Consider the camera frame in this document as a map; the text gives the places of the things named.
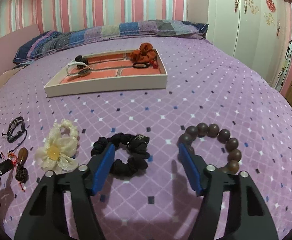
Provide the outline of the black fabric scrunchie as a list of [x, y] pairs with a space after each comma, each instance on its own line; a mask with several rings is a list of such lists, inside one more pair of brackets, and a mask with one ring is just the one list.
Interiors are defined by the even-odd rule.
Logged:
[[109, 172], [117, 177], [132, 177], [139, 170], [148, 168], [146, 160], [150, 157], [147, 152], [149, 141], [150, 138], [142, 134], [116, 133], [109, 138], [100, 137], [98, 141], [94, 142], [90, 155], [92, 157], [100, 155], [109, 143], [114, 145], [115, 150], [124, 146], [130, 157], [126, 163], [120, 159], [115, 159]]

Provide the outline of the black hair tie red bead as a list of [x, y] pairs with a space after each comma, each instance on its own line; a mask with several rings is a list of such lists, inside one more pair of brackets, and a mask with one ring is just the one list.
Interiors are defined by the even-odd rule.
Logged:
[[156, 60], [150, 60], [149, 62], [135, 62], [133, 63], [132, 67], [136, 69], [145, 69], [149, 67], [158, 69], [158, 63]]

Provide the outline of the purple patterned bedspread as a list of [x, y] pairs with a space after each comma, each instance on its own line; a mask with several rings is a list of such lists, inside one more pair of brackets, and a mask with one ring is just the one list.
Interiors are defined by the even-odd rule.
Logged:
[[[135, 49], [151, 43], [168, 73], [164, 90], [135, 90], [47, 98], [44, 85], [81, 54]], [[85, 164], [99, 137], [115, 133], [150, 138], [145, 173], [109, 176], [93, 197], [107, 239], [187, 239], [201, 199], [177, 160], [177, 141], [201, 122], [228, 129], [238, 139], [240, 169], [254, 180], [279, 238], [292, 229], [292, 108], [253, 70], [204, 40], [175, 37], [127, 38], [88, 44], [39, 59], [0, 89], [0, 152], [15, 147], [2, 137], [10, 121], [25, 119], [28, 150], [24, 189], [10, 172], [1, 179], [0, 226], [14, 236], [21, 214], [43, 171], [34, 162], [55, 122], [68, 119], [79, 131], [76, 159]]]

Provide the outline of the white tray brick-pattern lining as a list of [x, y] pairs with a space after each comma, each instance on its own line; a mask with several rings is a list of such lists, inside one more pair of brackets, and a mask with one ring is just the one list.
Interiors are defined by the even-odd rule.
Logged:
[[48, 98], [64, 95], [113, 92], [121, 90], [165, 89], [168, 74], [158, 53], [158, 69], [133, 68], [130, 53], [133, 50], [110, 51], [82, 55], [89, 67], [78, 69], [71, 60], [44, 86]]

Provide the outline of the pink headboard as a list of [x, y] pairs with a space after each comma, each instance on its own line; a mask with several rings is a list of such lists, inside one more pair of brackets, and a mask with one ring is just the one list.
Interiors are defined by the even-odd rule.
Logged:
[[38, 25], [33, 24], [0, 38], [0, 76], [15, 66], [13, 59], [19, 47], [39, 34]]

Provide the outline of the black hair clip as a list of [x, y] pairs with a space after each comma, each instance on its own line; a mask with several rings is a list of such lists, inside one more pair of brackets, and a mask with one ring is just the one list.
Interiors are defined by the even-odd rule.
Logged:
[[75, 57], [75, 62], [78, 69], [89, 67], [88, 59], [83, 57], [82, 55], [78, 55], [77, 57]]

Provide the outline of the patchwork striped pillow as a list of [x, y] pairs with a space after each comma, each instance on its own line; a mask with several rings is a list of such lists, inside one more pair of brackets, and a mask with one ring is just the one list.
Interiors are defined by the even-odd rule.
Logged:
[[46, 31], [26, 42], [17, 50], [13, 63], [19, 65], [35, 61], [58, 51], [85, 44], [114, 40], [132, 36], [185, 37], [203, 39], [208, 30], [207, 23], [192, 23], [177, 20], [147, 20], [119, 23], [61, 33]]

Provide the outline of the orange fabric scrunchie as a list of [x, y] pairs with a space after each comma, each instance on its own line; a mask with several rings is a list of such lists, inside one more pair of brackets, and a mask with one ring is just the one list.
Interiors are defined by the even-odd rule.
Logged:
[[132, 63], [151, 63], [157, 57], [157, 53], [150, 43], [142, 43], [139, 49], [130, 53], [130, 60]]

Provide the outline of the white wardrobe with decals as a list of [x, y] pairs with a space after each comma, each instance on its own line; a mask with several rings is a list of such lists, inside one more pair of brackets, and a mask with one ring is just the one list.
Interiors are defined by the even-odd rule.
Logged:
[[208, 0], [207, 39], [272, 84], [283, 58], [286, 15], [284, 0]]

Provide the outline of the desk lamp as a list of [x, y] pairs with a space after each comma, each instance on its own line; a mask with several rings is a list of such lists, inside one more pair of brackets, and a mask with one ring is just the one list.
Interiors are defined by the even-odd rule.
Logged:
[[284, 84], [284, 81], [289, 71], [291, 58], [292, 58], [292, 40], [290, 40], [288, 43], [288, 48], [285, 54], [285, 60], [284, 60], [283, 66], [277, 75], [277, 82], [275, 86], [277, 91], [280, 91], [282, 89], [282, 86]]

